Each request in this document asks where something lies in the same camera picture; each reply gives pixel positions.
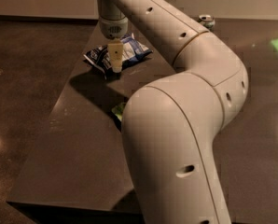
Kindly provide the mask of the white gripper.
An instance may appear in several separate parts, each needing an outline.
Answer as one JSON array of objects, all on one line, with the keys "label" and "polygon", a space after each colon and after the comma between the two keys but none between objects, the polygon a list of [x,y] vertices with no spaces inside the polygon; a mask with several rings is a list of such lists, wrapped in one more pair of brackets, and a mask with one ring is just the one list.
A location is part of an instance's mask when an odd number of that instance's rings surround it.
[{"label": "white gripper", "polygon": [[119,38],[128,32],[128,19],[122,17],[118,20],[110,20],[100,16],[99,25],[104,37],[113,39],[107,45],[110,64],[114,73],[120,73],[122,71],[123,43]]}]

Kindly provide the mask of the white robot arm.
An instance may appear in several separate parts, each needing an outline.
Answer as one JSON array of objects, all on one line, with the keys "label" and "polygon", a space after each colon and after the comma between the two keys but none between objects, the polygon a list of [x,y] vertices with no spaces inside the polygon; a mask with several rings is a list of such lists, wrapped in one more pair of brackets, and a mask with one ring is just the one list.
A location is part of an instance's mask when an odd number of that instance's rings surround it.
[{"label": "white robot arm", "polygon": [[146,224],[231,224],[213,141],[248,93],[240,58],[216,35],[164,0],[99,0],[104,27],[120,16],[174,69],[135,92],[122,139]]}]

